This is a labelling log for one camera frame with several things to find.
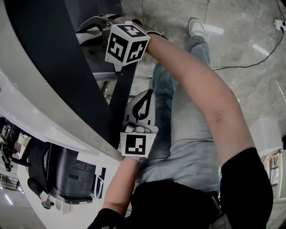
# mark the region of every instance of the power outlet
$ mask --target power outlet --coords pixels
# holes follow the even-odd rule
[[[279,20],[279,19],[274,19],[274,25],[275,25],[275,28],[277,30],[281,30],[281,26],[282,28],[284,29],[284,31],[286,31],[286,26],[283,25],[283,20]]]

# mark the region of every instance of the white sneaker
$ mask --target white sneaker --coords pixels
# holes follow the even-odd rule
[[[205,32],[205,28],[197,18],[191,17],[189,19],[188,29],[191,37],[193,36],[204,37],[203,33]]]

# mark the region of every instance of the forearm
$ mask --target forearm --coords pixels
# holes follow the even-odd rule
[[[124,158],[107,188],[103,208],[109,208],[125,215],[134,189],[139,163],[132,158]]]
[[[158,35],[151,34],[150,37],[147,53],[174,76],[203,113],[209,124],[220,164],[223,165],[244,149],[253,147],[240,105],[225,82],[190,53]]]

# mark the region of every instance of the black sleeve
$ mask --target black sleeve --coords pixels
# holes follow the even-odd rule
[[[88,229],[102,229],[105,227],[113,229],[119,226],[123,222],[123,220],[124,217],[118,212],[108,208],[104,208],[98,212],[97,217],[88,227]]]
[[[222,166],[222,211],[232,229],[266,228],[273,191],[256,148],[248,148]]]

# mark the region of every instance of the blue jeans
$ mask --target blue jeans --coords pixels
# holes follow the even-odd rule
[[[185,50],[209,66],[209,47],[203,37],[192,37]],[[219,193],[219,162],[202,113],[159,63],[153,72],[153,90],[159,132],[149,158],[141,162],[137,182],[171,179]]]

